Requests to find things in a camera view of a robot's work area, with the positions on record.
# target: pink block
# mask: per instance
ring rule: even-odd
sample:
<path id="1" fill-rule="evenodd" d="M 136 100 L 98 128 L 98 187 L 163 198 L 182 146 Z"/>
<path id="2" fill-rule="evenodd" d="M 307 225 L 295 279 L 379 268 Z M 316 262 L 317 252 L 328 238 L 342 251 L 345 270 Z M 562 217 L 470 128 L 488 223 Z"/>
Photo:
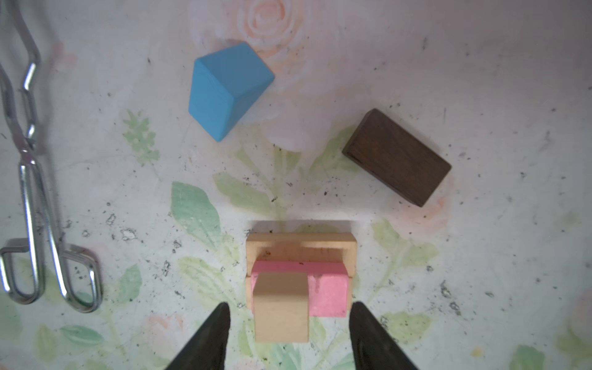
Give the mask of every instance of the pink block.
<path id="1" fill-rule="evenodd" d="M 310 316 L 346 317 L 349 277 L 345 265 L 336 262 L 255 261 L 251 294 L 261 272 L 306 272 Z"/>

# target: brown block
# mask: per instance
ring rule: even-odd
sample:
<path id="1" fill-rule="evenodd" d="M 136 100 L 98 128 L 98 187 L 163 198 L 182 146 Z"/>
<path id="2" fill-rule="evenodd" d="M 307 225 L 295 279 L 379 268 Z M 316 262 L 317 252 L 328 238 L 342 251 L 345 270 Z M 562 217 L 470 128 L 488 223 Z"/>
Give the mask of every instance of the brown block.
<path id="1" fill-rule="evenodd" d="M 262 272 L 253 290 L 255 340 L 308 342 L 308 277 L 304 272 Z"/>
<path id="2" fill-rule="evenodd" d="M 419 207 L 452 168 L 378 109 L 366 113 L 343 154 Z"/>
<path id="3" fill-rule="evenodd" d="M 247 237 L 247 276 L 262 261 L 342 262 L 356 275 L 358 242 L 351 233 L 251 233 Z"/>

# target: metal tongs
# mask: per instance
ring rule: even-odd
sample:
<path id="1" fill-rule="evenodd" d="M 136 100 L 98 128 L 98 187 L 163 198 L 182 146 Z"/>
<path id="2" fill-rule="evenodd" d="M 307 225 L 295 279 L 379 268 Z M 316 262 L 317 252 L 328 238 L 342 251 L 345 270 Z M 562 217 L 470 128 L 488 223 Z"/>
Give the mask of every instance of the metal tongs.
<path id="1" fill-rule="evenodd" d="M 57 281 L 60 292 L 66 302 L 76 311 L 88 313 L 95 311 L 101 303 L 101 282 L 98 274 L 98 265 L 92 257 L 81 252 L 73 252 L 62 248 L 61 240 L 56 239 L 56 225 L 53 220 L 52 210 L 41 166 L 35 157 L 35 137 L 37 134 L 37 110 L 33 97 L 33 84 L 35 72 L 39 69 L 40 55 L 35 42 L 24 20 L 22 19 L 17 0 L 5 1 L 9 15 L 12 17 L 14 26 L 17 29 L 22 43 L 28 53 L 28 66 L 22 82 L 22 98 L 27 118 L 27 134 L 22 132 L 18 123 L 17 110 L 15 107 L 14 93 L 8 75 L 0 64 L 0 91 L 2 94 L 2 105 L 8 128 L 12 134 L 12 141 L 21 155 L 19 163 L 19 180 L 21 185 L 22 203 L 27 221 L 27 238 L 11 239 L 5 247 L 0 249 L 0 272 L 2 284 L 9 297 L 17 303 L 29 304 L 35 302 L 43 294 L 45 279 L 43 274 L 43 263 L 40 253 L 41 241 L 36 235 L 35 220 L 35 195 L 39 200 L 39 209 L 43 215 L 43 226 L 47 233 L 49 243 L 52 247 L 53 263 L 56 268 Z M 31 267 L 33 269 L 33 292 L 30 294 L 20 291 L 15 283 L 12 256 L 14 253 L 30 253 Z M 66 260 L 78 262 L 86 266 L 91 280 L 92 301 L 90 303 L 78 298 L 72 289 L 69 274 L 67 273 Z"/>

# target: blue block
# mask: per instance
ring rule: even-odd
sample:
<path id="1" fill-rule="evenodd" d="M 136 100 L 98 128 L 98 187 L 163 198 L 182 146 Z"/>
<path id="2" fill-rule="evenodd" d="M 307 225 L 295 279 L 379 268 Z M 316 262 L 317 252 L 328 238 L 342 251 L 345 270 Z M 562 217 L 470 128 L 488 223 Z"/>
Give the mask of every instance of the blue block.
<path id="1" fill-rule="evenodd" d="M 247 43 L 203 56 L 193 67 L 189 113 L 220 141 L 273 80 Z"/>

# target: floral tablecloth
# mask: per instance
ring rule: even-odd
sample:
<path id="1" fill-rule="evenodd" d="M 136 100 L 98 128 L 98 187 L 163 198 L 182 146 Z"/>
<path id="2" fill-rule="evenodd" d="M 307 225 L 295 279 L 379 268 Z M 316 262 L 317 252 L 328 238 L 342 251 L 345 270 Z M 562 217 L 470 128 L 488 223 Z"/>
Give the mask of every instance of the floral tablecloth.
<path id="1" fill-rule="evenodd" d="M 351 231 L 355 299 L 420 369 L 591 366 L 588 2 L 21 8 L 43 56 L 39 151 L 62 239 L 96 254 L 105 297 L 73 311 L 46 252 L 39 301 L 0 294 L 0 369 L 162 369 L 220 301 L 228 368 L 353 369 L 346 319 L 312 318 L 307 344 L 254 342 L 253 231 Z M 16 84 L 26 54 L 5 11 L 0 28 Z M 187 112 L 193 62 L 243 40 L 276 79 L 216 143 Z M 452 164 L 423 208 L 340 153 L 374 107 Z M 0 134 L 0 234 L 23 237 L 18 153 Z"/>

